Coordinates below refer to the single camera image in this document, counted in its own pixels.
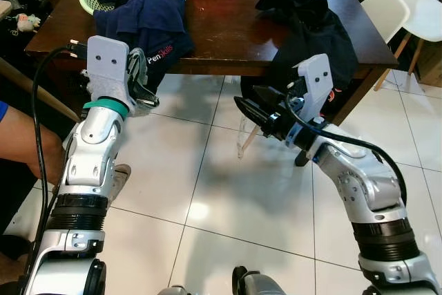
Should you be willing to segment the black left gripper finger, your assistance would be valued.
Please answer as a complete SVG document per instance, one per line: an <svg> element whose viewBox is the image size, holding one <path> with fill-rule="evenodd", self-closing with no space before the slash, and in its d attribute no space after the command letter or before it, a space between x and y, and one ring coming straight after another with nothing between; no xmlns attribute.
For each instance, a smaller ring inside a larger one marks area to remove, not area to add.
<svg viewBox="0 0 442 295"><path fill-rule="evenodd" d="M133 99L148 99L149 89L148 71L146 70L146 58L141 48L132 49L128 54L128 90Z"/></svg>

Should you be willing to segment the dark wooden table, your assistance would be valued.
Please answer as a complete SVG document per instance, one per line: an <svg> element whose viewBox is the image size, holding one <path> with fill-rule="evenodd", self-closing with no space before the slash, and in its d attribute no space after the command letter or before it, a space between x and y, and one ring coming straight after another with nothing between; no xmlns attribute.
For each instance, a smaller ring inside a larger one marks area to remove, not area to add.
<svg viewBox="0 0 442 295"><path fill-rule="evenodd" d="M259 0L186 0L185 26L195 49L174 68L180 74L212 76L262 76L288 27L261 17ZM398 61L358 0L326 0L347 30L358 68L351 84L336 93L323 108L329 122L342 124L380 75ZM60 0L41 29L26 46L37 59L70 40L84 41L95 34L92 16L78 0Z"/></svg>

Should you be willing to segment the grey sandal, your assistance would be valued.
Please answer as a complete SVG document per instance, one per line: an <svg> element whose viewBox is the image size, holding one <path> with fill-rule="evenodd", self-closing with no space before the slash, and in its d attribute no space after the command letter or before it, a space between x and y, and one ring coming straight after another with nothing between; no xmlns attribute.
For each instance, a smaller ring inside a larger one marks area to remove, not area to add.
<svg viewBox="0 0 442 295"><path fill-rule="evenodd" d="M113 181L110 183L110 188L107 190L108 203L113 203L116 197L119 196L120 191L124 188L132 169L127 164L118 164L114 166Z"/></svg>

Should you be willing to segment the grey left robot leg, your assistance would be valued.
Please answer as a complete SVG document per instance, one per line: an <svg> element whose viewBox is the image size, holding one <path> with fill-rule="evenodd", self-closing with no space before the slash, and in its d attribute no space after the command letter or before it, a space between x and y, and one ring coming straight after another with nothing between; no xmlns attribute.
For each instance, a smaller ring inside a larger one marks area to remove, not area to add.
<svg viewBox="0 0 442 295"><path fill-rule="evenodd" d="M190 293L182 285L172 285L161 289L157 295L190 295Z"/></svg>

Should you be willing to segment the grey robot leg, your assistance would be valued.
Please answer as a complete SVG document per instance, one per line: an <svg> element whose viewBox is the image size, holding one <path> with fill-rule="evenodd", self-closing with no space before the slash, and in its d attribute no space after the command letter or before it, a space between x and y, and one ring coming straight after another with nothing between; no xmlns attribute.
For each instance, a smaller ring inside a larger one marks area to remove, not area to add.
<svg viewBox="0 0 442 295"><path fill-rule="evenodd" d="M182 285L172 285L161 289L157 295L190 295L190 293Z"/></svg>
<svg viewBox="0 0 442 295"><path fill-rule="evenodd" d="M231 272L231 291L233 295L286 295L274 279L244 266Z"/></svg>

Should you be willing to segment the person in blue shorts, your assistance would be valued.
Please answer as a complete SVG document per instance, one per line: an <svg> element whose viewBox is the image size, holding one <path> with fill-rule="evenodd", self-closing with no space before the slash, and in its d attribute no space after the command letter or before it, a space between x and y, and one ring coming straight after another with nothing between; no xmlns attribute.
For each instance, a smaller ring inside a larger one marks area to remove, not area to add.
<svg viewBox="0 0 442 295"><path fill-rule="evenodd" d="M36 178L48 176L48 182L58 185L64 172L66 151L56 133L44 125L40 131L44 173L36 150L34 118L0 100L0 159L25 163Z"/></svg>

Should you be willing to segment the dark knit garment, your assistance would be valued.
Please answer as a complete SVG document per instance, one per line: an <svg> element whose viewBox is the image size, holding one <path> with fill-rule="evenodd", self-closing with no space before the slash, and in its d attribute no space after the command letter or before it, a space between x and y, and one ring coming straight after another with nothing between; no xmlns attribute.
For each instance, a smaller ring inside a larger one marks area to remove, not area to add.
<svg viewBox="0 0 442 295"><path fill-rule="evenodd" d="M289 35L262 77L241 77L241 96L259 102L254 86L284 89L291 68L316 54L326 54L334 81L334 92L323 105L321 114L334 118L345 104L344 91L358 71L356 50L340 17L331 11L326 0L259 0L256 10L263 17L288 27Z"/></svg>

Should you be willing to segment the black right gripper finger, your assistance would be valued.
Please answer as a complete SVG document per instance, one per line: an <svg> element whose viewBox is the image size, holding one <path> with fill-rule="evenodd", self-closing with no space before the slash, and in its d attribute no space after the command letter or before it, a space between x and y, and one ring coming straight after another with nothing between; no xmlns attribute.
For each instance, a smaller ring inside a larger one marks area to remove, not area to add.
<svg viewBox="0 0 442 295"><path fill-rule="evenodd" d="M253 92L262 105L278 106L285 100L285 94L278 92L274 87L256 84L253 87Z"/></svg>
<svg viewBox="0 0 442 295"><path fill-rule="evenodd" d="M255 122L262 130L262 133L271 133L273 106L266 98L234 97L233 99L240 112L249 120Z"/></svg>

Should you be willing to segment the navy garment with pink print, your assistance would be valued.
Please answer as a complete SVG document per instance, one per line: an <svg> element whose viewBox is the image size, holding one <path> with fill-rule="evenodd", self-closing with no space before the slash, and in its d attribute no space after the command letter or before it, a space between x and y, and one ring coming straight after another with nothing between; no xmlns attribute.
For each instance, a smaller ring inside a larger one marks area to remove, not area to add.
<svg viewBox="0 0 442 295"><path fill-rule="evenodd" d="M186 0L129 0L110 11L95 10L97 34L141 48L146 58L151 92L195 44L185 26Z"/></svg>

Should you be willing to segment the grey right robot leg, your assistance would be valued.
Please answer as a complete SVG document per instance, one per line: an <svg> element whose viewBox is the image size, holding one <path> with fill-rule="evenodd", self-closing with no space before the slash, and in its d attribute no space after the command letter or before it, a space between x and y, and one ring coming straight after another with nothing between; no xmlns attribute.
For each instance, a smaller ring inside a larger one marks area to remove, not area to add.
<svg viewBox="0 0 442 295"><path fill-rule="evenodd" d="M244 266L231 272L231 291L233 295L286 295L274 279Z"/></svg>

